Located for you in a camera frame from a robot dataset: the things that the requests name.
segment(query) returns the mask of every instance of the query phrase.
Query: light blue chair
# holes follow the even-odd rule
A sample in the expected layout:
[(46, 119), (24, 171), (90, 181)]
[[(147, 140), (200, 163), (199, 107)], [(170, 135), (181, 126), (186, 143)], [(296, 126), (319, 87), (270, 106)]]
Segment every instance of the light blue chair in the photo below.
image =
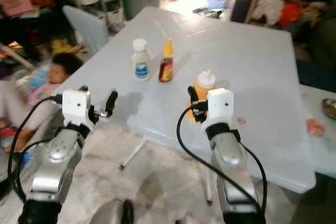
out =
[(69, 5), (62, 8), (74, 31), (77, 31), (89, 47), (91, 57), (108, 42), (108, 32), (103, 18)]

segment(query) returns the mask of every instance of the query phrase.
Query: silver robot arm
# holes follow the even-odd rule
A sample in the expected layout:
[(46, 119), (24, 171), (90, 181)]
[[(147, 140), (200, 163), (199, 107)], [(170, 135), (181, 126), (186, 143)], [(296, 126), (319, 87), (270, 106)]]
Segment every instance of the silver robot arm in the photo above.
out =
[[(256, 202), (257, 194), (251, 176), (247, 170), (247, 153), (240, 144), (237, 130), (231, 130), (234, 95), (230, 90), (215, 89), (207, 93), (206, 101), (198, 101), (192, 87), (188, 88), (192, 105), (202, 103), (203, 109), (193, 109), (196, 121), (202, 123), (213, 151), (212, 165), (237, 183)], [(219, 201), (225, 223), (265, 223), (256, 208), (234, 185), (217, 176)]]
[(59, 99), (65, 117), (65, 128), (48, 143), (43, 161), (37, 170), (26, 197), (18, 223), (57, 223), (75, 167), (81, 160), (85, 138), (93, 131), (99, 117), (112, 115), (117, 92), (113, 91), (105, 111), (95, 111), (86, 89), (66, 90)]

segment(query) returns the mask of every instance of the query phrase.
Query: table surface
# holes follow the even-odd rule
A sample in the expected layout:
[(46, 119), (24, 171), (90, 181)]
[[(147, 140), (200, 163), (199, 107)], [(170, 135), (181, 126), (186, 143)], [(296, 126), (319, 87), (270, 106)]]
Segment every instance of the table surface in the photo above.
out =
[(336, 178), (336, 120), (327, 117), (321, 109), (325, 98), (336, 99), (336, 93), (302, 86), (302, 99), (308, 112), (318, 120), (325, 131), (321, 136), (310, 136), (311, 158), (318, 173)]
[[(135, 80), (131, 71), (132, 41), (139, 37), (147, 40), (152, 53), (148, 81)], [(168, 37), (173, 38), (174, 78), (161, 83), (159, 65)], [(119, 97), (111, 123), (180, 148), (176, 124), (189, 100), (187, 87), (208, 69), (219, 87), (230, 88), (235, 94), (234, 127), (260, 158), (267, 179), (297, 193), (314, 187), (293, 46), (287, 32), (147, 7), (57, 92), (85, 84), (95, 104), (116, 89)], [(238, 117), (246, 123), (238, 124)], [(193, 152), (210, 158), (208, 140), (199, 124), (185, 119), (181, 136)], [(260, 177), (252, 158), (248, 169)]]

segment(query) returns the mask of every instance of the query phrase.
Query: black cable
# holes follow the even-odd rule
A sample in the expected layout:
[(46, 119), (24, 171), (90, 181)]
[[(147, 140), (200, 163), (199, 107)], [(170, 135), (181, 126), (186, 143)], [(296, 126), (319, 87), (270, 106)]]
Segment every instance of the black cable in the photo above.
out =
[(30, 144), (26, 148), (24, 148), (24, 150), (21, 152), (19, 160), (18, 160), (18, 164), (17, 164), (16, 176), (14, 178), (14, 180), (16, 182), (17, 190), (19, 191), (19, 193), (21, 195), (25, 195), (25, 192), (23, 191), (21, 181), (20, 181), (20, 171), (21, 171), (21, 164), (22, 164), (23, 156), (34, 145), (41, 144), (41, 143), (46, 143), (46, 142), (49, 142), (50, 140), (51, 139), (46, 139), (46, 140), (41, 140), (41, 141), (35, 142), (33, 144)]
[(242, 194), (244, 194), (252, 203), (253, 205), (255, 205), (257, 212), (259, 214), (264, 215), (264, 212), (262, 210), (262, 208), (260, 207), (259, 203), (255, 200), (254, 197), (252, 197), (247, 191), (245, 191), (240, 185), (238, 185), (236, 182), (234, 182), (231, 178), (229, 178), (228, 176), (226, 176), (221, 170), (217, 169), (215, 166), (209, 164), (207, 161), (201, 159), (200, 157), (196, 156), (194, 153), (192, 153), (183, 143), (182, 139), (181, 139), (181, 135), (180, 135), (180, 127), (181, 127), (181, 123), (183, 120), (184, 115), (191, 109), (196, 108), (197, 106), (190, 106), (189, 108), (185, 109), (183, 111), (183, 113), (181, 114), (180, 118), (178, 119), (179, 121), (177, 122), (177, 127), (176, 127), (176, 135), (177, 135), (177, 140), (179, 141), (179, 144), (181, 145), (182, 149), (184, 151), (186, 151), (192, 158), (196, 159), (197, 161), (199, 161), (200, 163), (202, 163), (203, 165), (205, 165), (206, 167), (208, 167), (209, 169), (211, 169), (212, 171), (214, 171), (217, 175), (219, 175), (220, 177), (222, 177), (223, 179), (225, 179), (226, 181), (228, 181), (230, 184), (232, 184), (234, 187), (236, 187)]
[(8, 168), (7, 168), (7, 176), (8, 176), (8, 181), (10, 182), (10, 184), (13, 187), (14, 192), (17, 194), (17, 196), (20, 198), (20, 200), (24, 203), (26, 201), (26, 196), (24, 194), (21, 194), (18, 190), (18, 188), (15, 185), (15, 181), (13, 178), (13, 174), (12, 174), (12, 162), (13, 162), (13, 154), (14, 154), (14, 148), (16, 145), (16, 141), (17, 138), (22, 130), (22, 128), (25, 126), (26, 122), (28, 121), (28, 119), (30, 118), (31, 114), (36, 110), (36, 108), (43, 103), (44, 101), (47, 100), (52, 100), (53, 97), (47, 97), (42, 99), (41, 101), (39, 101), (38, 103), (36, 103), (33, 108), (31, 109), (31, 111), (27, 114), (26, 118), (23, 120), (22, 124), (20, 125), (20, 127), (17, 129), (17, 132), (14, 136), (13, 142), (12, 142), (12, 146), (10, 149), (10, 153), (9, 153), (9, 158), (8, 158)]
[(242, 145), (242, 147), (244, 147), (244, 149), (254, 158), (254, 160), (257, 162), (258, 166), (259, 166), (259, 169), (260, 169), (260, 172), (261, 172), (261, 176), (263, 178), (263, 181), (262, 181), (262, 205), (261, 205), (261, 209), (263, 210), (263, 212), (265, 213), (266, 211), (266, 203), (267, 203), (267, 180), (266, 180), (266, 174), (265, 174), (265, 171), (264, 171), (264, 168), (260, 162), (260, 160), (257, 158), (257, 156), (249, 149), (247, 148), (244, 144), (242, 144), (240, 142), (240, 144)]

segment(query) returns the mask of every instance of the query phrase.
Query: child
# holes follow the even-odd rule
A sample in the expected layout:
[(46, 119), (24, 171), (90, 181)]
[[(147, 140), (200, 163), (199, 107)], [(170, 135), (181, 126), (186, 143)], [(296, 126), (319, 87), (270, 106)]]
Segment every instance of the child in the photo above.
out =
[[(63, 52), (55, 55), (52, 59), (47, 82), (35, 90), (26, 100), (22, 99), (22, 96), (9, 82), (0, 81), (0, 136), (8, 126), (19, 127), (36, 103), (49, 97), (81, 66), (82, 61), (74, 54)], [(45, 101), (37, 107), (18, 136), (15, 152), (23, 149), (34, 131), (52, 114), (53, 109), (54, 105), (49, 101)], [(0, 139), (0, 144), (5, 151), (10, 151), (10, 143), (4, 143)]]

